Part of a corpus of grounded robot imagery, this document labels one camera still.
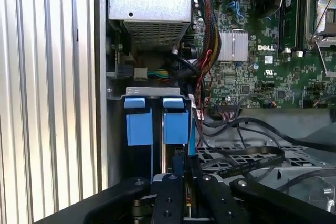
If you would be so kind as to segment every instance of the blue connector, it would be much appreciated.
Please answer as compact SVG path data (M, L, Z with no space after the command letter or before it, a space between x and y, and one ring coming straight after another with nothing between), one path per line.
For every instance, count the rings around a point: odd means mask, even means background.
M243 19L244 16L240 13L240 3L239 1L232 1L227 6L227 8L232 9L238 18Z
M124 108L126 109L127 144L129 146L152 145L154 142L153 113L152 108L146 108L145 98L125 98Z
M163 98L163 141L165 144L187 144L189 111L183 98Z

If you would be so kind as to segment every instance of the ribbed metal panel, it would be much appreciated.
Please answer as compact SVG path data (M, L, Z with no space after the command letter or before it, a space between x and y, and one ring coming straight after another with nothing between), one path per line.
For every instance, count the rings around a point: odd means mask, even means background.
M248 60L248 32L222 31L220 32L222 49L218 61L247 61Z
M0 0L0 223L97 192L93 0Z

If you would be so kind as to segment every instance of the blue plastic tab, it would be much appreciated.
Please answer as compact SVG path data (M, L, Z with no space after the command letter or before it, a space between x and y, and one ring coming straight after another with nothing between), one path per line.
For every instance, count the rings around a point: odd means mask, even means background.
M182 98L163 98L165 109L179 109L181 112L169 110L163 115L163 139L165 144L187 144L189 129L189 111L184 108Z
M182 98L163 98L163 107L165 109L183 109L184 102Z
M125 98L125 109L145 108L145 98ZM149 113L127 114L127 144L129 146L153 144L152 109Z
M144 97L125 98L125 109L137 109L146 107L146 101Z

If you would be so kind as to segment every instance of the capacitor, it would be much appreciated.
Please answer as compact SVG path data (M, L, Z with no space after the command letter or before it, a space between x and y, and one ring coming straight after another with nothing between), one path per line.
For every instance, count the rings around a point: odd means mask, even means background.
M257 71L257 70L259 69L259 64L258 64L258 63L253 63L253 64L251 65L251 69L252 69L253 71Z

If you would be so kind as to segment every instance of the dell logo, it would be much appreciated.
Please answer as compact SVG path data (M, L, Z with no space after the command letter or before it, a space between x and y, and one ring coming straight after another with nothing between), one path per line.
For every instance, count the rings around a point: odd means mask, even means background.
M274 46L258 45L258 51L275 51Z

